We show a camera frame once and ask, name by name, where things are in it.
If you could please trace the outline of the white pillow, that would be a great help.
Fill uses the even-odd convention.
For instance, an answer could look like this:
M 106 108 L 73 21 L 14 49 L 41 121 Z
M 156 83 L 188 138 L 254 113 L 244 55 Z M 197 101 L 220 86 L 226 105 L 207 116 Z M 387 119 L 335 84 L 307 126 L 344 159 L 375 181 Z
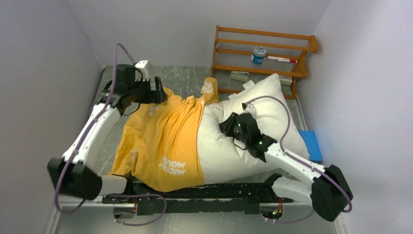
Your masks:
M 214 184 L 277 169 L 264 161 L 269 138 L 308 159 L 304 140 L 282 94 L 278 74 L 246 88 L 229 100 L 207 104 L 198 128 L 197 150 L 204 181 Z

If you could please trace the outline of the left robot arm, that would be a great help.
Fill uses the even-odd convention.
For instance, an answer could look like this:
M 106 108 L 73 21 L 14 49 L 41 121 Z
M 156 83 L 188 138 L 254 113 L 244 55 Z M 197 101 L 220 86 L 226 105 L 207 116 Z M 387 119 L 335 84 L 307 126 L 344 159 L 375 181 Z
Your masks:
M 91 115 L 75 142 L 61 158 L 52 158 L 47 169 L 55 187 L 55 198 L 69 195 L 94 200 L 115 194 L 124 203 L 133 200 L 132 182 L 118 175 L 99 175 L 92 167 L 107 135 L 132 104 L 160 104 L 167 100 L 161 79 L 150 80 L 150 62 L 118 64 L 115 79 L 96 96 Z

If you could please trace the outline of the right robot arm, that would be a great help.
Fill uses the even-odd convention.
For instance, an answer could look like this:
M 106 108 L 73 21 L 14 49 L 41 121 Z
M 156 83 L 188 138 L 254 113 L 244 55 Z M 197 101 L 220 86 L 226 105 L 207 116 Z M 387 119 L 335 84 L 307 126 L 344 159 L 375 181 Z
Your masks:
M 292 199 L 311 206 L 315 213 L 330 222 L 341 213 L 352 211 L 354 196 L 338 166 L 326 167 L 286 149 L 281 140 L 261 133 L 251 113 L 232 113 L 219 127 L 225 136 L 240 141 L 252 157 L 279 166 L 295 177 L 291 180 L 279 175 L 265 186 L 263 196 L 267 201 L 274 202 L 279 197 Z

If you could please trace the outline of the blue and orange pillowcase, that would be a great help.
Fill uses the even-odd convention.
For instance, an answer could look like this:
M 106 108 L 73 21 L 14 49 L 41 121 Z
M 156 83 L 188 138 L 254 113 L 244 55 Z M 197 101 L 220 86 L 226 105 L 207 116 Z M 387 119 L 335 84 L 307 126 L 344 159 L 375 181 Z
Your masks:
M 200 97 L 164 91 L 165 102 L 142 104 L 126 121 L 108 174 L 135 177 L 160 192 L 203 185 L 197 134 L 205 106 L 219 101 L 217 80 L 206 78 Z

